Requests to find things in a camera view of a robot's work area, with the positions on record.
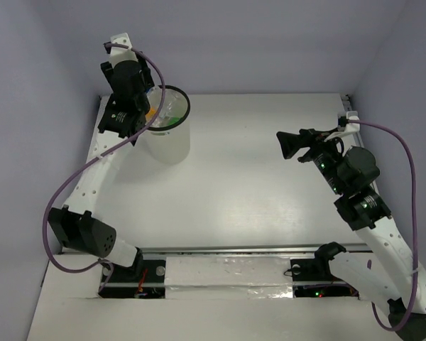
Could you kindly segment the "clear bottle yellow cap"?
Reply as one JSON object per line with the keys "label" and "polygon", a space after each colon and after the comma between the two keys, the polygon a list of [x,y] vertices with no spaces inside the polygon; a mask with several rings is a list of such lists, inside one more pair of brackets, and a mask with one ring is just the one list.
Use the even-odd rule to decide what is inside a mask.
{"label": "clear bottle yellow cap", "polygon": [[156,110],[151,109],[146,115],[146,121],[150,121],[155,116]]}

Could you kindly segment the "clear bottle blue label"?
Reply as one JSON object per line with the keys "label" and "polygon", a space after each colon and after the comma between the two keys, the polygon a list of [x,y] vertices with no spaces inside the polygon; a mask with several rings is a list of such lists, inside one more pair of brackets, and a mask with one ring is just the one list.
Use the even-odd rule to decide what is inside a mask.
{"label": "clear bottle blue label", "polygon": [[[155,86],[147,92],[147,96],[151,109],[155,109],[157,111],[162,97],[162,89]],[[154,120],[152,127],[163,128],[170,126],[170,118],[183,117],[185,110],[184,96],[177,90],[172,90],[166,87],[162,109],[160,110],[158,117]]]}

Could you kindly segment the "green plastic bottle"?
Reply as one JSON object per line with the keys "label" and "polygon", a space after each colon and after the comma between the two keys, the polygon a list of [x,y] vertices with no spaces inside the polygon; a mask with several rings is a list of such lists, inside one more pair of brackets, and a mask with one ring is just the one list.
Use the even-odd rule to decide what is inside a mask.
{"label": "green plastic bottle", "polygon": [[177,124],[181,124],[183,122],[183,118],[182,117],[171,117],[170,118],[170,125],[177,125]]}

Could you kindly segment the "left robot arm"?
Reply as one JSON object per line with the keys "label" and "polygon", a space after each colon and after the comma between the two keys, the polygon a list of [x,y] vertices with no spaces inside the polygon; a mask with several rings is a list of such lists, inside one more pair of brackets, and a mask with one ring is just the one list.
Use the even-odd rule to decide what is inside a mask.
{"label": "left robot arm", "polygon": [[63,207],[50,209],[48,223],[63,247],[110,261],[126,280],[134,281],[143,272],[139,250],[103,222],[97,202],[146,130],[147,92],[154,82],[143,58],[105,62],[101,69],[112,94],[92,140],[89,165]]}

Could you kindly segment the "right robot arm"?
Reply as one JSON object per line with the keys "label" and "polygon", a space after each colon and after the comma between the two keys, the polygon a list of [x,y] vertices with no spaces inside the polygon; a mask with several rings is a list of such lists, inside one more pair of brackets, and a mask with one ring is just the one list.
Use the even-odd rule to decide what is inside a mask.
{"label": "right robot arm", "polygon": [[389,277],[384,281],[337,242],[323,244],[311,259],[292,261],[288,271],[295,281],[346,282],[385,313],[386,328],[402,340],[426,339],[426,270],[398,231],[391,210],[373,189],[380,175],[374,155],[367,149],[344,143],[336,129],[301,129],[298,134],[276,134],[283,158],[300,149],[301,163],[312,162],[338,200],[334,206],[350,229],[371,249]]}

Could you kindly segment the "white bin black rim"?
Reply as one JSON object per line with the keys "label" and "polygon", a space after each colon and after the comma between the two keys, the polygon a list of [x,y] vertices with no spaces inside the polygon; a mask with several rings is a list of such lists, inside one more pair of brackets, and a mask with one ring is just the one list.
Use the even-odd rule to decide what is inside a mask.
{"label": "white bin black rim", "polygon": [[[176,164],[183,161],[190,152],[189,116],[191,112],[191,103],[190,98],[180,88],[172,85],[167,85],[166,87],[172,90],[177,90],[185,98],[186,110],[183,116],[183,122],[181,124],[170,125],[163,128],[153,128],[151,125],[146,132],[142,134],[142,137],[154,159],[161,163]],[[160,101],[159,108],[151,121],[154,121],[158,117],[159,112],[162,109],[163,102]]]}

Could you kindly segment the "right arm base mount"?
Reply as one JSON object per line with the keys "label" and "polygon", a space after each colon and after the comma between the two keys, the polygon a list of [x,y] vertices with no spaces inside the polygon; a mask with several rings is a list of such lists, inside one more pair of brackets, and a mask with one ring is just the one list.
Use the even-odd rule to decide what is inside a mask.
{"label": "right arm base mount", "polygon": [[351,285],[335,277],[329,269],[329,261],[346,249],[330,242],[314,252],[312,258],[292,259],[283,275],[292,279],[296,298],[359,297]]}

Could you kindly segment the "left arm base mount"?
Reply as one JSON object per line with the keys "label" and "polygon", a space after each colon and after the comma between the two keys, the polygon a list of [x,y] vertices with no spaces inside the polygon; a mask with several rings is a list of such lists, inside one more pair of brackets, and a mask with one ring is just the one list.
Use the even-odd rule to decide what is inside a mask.
{"label": "left arm base mount", "polygon": [[162,299],[165,298],[166,259],[146,257],[138,249],[131,267],[103,265],[99,296],[110,299]]}

